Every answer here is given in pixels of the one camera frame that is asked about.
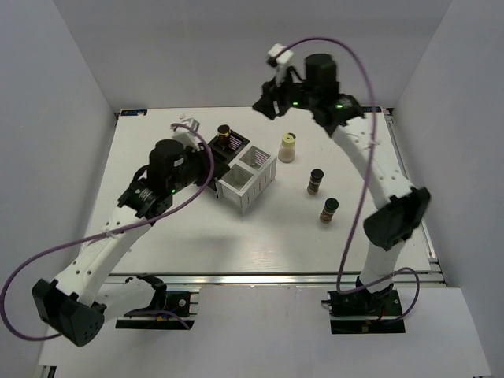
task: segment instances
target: black lid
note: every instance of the black lid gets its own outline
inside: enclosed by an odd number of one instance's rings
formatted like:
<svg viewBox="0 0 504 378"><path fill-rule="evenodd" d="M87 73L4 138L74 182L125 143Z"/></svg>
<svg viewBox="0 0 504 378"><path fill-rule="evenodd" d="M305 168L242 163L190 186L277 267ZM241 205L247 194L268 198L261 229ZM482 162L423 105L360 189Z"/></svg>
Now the black lid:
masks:
<svg viewBox="0 0 504 378"><path fill-rule="evenodd" d="M149 170L167 174L167 170L175 167L175 162L183 157L183 144L174 139L164 139L156 143L149 154Z"/></svg>
<svg viewBox="0 0 504 378"><path fill-rule="evenodd" d="M322 180L322 177L324 177L324 171L322 169L316 168L312 171L311 176L315 180Z"/></svg>
<svg viewBox="0 0 504 378"><path fill-rule="evenodd" d="M329 211L336 211L339 208L339 202L336 198L328 198L325 200L324 208Z"/></svg>
<svg viewBox="0 0 504 378"><path fill-rule="evenodd" d="M228 134L231 131L231 128L227 126L226 124L222 124L217 128L217 132L219 134Z"/></svg>

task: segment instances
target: label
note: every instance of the label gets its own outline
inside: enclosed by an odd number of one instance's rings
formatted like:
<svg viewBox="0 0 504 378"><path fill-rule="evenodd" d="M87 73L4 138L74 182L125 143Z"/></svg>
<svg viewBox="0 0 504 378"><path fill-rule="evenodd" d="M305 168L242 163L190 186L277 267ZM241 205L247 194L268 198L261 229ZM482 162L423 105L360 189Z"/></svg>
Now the label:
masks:
<svg viewBox="0 0 504 378"><path fill-rule="evenodd" d="M364 113L372 113L372 106L361 106ZM381 108L379 106L374 107L375 113L381 113Z"/></svg>
<svg viewBox="0 0 504 378"><path fill-rule="evenodd" d="M183 157L181 157L179 160L175 160L173 162L173 166L174 167L178 167L179 165L181 165L183 163Z"/></svg>
<svg viewBox="0 0 504 378"><path fill-rule="evenodd" d="M126 110L121 110L120 115L122 117L126 117L126 116L146 116L147 115L147 109L126 109Z"/></svg>

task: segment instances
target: cable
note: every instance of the cable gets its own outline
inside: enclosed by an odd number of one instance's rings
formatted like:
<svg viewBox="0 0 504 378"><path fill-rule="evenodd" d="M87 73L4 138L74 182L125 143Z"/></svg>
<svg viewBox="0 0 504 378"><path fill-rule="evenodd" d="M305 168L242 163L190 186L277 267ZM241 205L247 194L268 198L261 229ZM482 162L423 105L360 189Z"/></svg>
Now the cable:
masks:
<svg viewBox="0 0 504 378"><path fill-rule="evenodd" d="M136 310L133 310L133 311L130 311L129 313L126 313L125 316L126 317L130 317L130 316L142 316L142 315L168 315L169 317L174 317L175 319L177 319L186 329L191 329L191 327L189 327L189 325L187 325L187 323L181 318L179 317L176 313L173 313L172 311L167 311L165 309L152 309L152 310L139 310L139 311L136 311Z"/></svg>
<svg viewBox="0 0 504 378"><path fill-rule="evenodd" d="M57 252L59 250L65 250L67 248L70 248L71 246L77 246L79 244L91 242L91 241L94 241L94 240L105 239L110 234L118 234L120 232L126 232L126 231L129 231L129 230L132 230L133 228L142 227L142 226L144 226L146 224L152 224L153 222L156 222L156 221L159 221L159 220L161 220L163 218L166 218L168 215L172 215L172 214L176 213L177 211L183 209L187 205L189 205L191 202L193 202L206 189L206 187L208 186L209 182L211 181L211 179L213 177L213 171L215 169L215 166L214 166L214 163L213 163L212 150L210 149L210 147L208 146L208 144L206 144L206 142L203 139L203 137L201 135L199 135L196 131L192 130L187 125L185 125L185 124L172 124L172 127L185 128L191 134L193 134L196 138L198 138L199 141L202 143L203 148L205 149L205 152L207 153L207 155L209 157L209 160L210 160L210 170L209 170L208 176L206 177L206 180L203 183L203 185L187 201L185 201L182 204L178 205L174 209L171 209L169 211L164 212L160 216L157 216L157 217L154 217L154 218L150 218L148 220L141 220L140 222L133 223L133 224L127 224L127 225L125 225L123 227L114 228L113 230L110 230L109 232L100 232L100 233L95 234L95 235L86 236L85 238L74 240L73 242L68 242L68 243L61 244L59 246L54 246L54 247L52 247L52 248L50 248L48 250L44 250L43 252L40 252L39 254L36 254L35 256L32 256L27 261L21 263L21 265L19 265L11 273L11 275L7 278L7 281L3 285L2 292L0 293L0 317L2 318L3 324L7 327L7 329L13 335L17 336L20 339L26 340L26 341L46 341L46 340L54 339L54 338L56 338L56 337L58 337L60 335L60 334L56 334L56 335L41 336L41 337L28 336L28 335L25 335L22 332L17 331L13 327L13 325L11 324L9 318L7 317L7 313L6 313L6 295L7 295L7 291L9 290L10 284L13 282L14 278L16 278L16 276L19 274L19 272L21 270L23 270L24 268L26 268L33 261L38 260L40 258L43 258L44 256L47 256L48 254L52 254L53 252Z"/></svg>
<svg viewBox="0 0 504 378"><path fill-rule="evenodd" d="M170 310L170 312L171 312L171 313L175 313L175 311L177 311L177 310L178 310L178 307L176 307L176 308L174 308L174 309L171 309L171 310ZM163 316L161 316L161 317L162 317L163 319L168 320L168 315L163 315ZM156 323L157 323L157 322L159 322L159 321L160 321L160 320L159 320L159 318L158 318L158 319L156 319L156 321L151 322L151 323L150 323L149 325L147 325L145 328L140 328L140 329L149 329L149 328L151 328L151 327L155 326L155 325L156 325Z"/></svg>
<svg viewBox="0 0 504 378"><path fill-rule="evenodd" d="M292 72L292 73L294 73L294 75L298 78L298 80L299 80L300 82L305 81L305 80L301 77L301 75L299 75L298 70L297 70L297 69L296 69L293 65L289 66L289 67L287 68L287 71L288 71L288 72Z"/></svg>
<svg viewBox="0 0 504 378"><path fill-rule="evenodd" d="M361 285L361 286L356 287L354 289L345 290L345 291L341 289L341 279L343 276L343 269L345 267L345 263L347 262L347 257L348 257L348 253L350 251L350 246L352 244L352 241L354 240L354 235L355 235L355 232L357 231L358 222L361 217L362 208L364 206L365 195L366 195L368 187L369 187L369 182L371 181L372 160L373 160L374 154L375 154L376 131L377 131L376 130L377 129L377 127L376 127L376 111L375 111L376 99L375 99L374 91L372 89L371 80L369 79L369 75L366 72L364 65L362 64L361 60L356 55L356 53L351 48L349 48L345 43L339 41L338 39L333 39L333 38L328 38L328 37L304 38L304 39L301 39L301 40L285 47L283 50L281 50L274 57L274 59L276 60L280 55L282 55L286 51L289 51L294 46L297 46L301 43L309 42L309 41L325 41L325 42L334 43L338 46L341 46L344 50L347 51L348 54L350 54L350 56L354 59L355 63L357 64L359 70L361 71L362 77L364 78L365 85L366 85L366 87L368 89L368 93L369 93L369 100L371 102L371 107L372 107L371 143L369 145L368 162L365 167L364 183L362 184L361 196L359 198L357 209L355 211L355 216L354 216L354 220L352 222L352 227L350 228L350 233L348 234L348 238L346 239L345 249L343 250L343 256L341 257L341 262L339 263L338 276L336 278L336 290L341 295L357 293L357 292L362 291L368 287L371 287L373 285L384 282L385 280L392 278L395 274L398 274L398 273L401 273L404 271L410 271L415 276L415 280L417 281L417 293L415 294L415 299L413 300L413 302L411 303L409 308L404 312L404 314L394 320L394 321L398 321L398 320L402 319L405 315L410 313L410 311L415 306L415 303L417 302L418 295L420 294L420 278L418 277L417 272L415 272L412 268L408 268L408 267L400 268L394 272L391 272L390 274L388 274L386 276L381 277L378 280L367 283L365 285Z"/></svg>
<svg viewBox="0 0 504 378"><path fill-rule="evenodd" d="M385 316L385 308L381 310L381 313L380 313L380 316L375 319L375 320L372 320L372 321L368 321L368 324L374 324L374 323L378 323L379 321L381 321Z"/></svg>

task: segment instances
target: white cable clip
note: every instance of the white cable clip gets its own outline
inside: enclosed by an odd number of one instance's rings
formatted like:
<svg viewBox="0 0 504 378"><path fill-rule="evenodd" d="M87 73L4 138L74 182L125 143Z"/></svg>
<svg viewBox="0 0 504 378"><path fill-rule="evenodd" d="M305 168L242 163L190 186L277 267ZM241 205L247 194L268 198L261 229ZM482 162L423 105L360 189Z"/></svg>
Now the white cable clip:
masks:
<svg viewBox="0 0 504 378"><path fill-rule="evenodd" d="M126 244L124 244L124 242L121 240L121 238L119 237L119 235L111 232L109 228L107 228L105 230L105 235L106 235L107 238L112 238L112 239L117 240L119 242L119 244L121 244L122 246L125 247L126 252L131 252L132 251L132 249L130 247L128 247Z"/></svg>
<svg viewBox="0 0 504 378"><path fill-rule="evenodd" d="M368 142L368 146L366 147L366 150L371 148L371 146L380 146L381 142L379 140L372 140L370 139Z"/></svg>

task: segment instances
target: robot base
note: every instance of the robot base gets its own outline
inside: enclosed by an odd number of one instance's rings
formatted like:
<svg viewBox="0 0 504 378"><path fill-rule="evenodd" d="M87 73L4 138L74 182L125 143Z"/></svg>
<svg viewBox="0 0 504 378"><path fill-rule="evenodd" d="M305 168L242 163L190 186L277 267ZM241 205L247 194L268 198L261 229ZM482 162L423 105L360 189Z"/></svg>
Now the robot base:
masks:
<svg viewBox="0 0 504 378"><path fill-rule="evenodd" d="M371 307L362 311L346 305L345 301L352 301L357 296L341 295L336 291L329 294L331 299L322 303L331 306L330 321L333 335L406 333L403 319L392 321L402 314L401 302L396 290L391 290L379 301L373 301Z"/></svg>
<svg viewBox="0 0 504 378"><path fill-rule="evenodd" d="M166 302L164 309L176 313L182 317L189 328L192 328L195 321L191 319L195 314L191 312L191 292L189 291L166 291ZM130 316L124 315L116 320L116 329L161 329L161 330L183 330L187 329L174 318L162 319L158 316Z"/></svg>

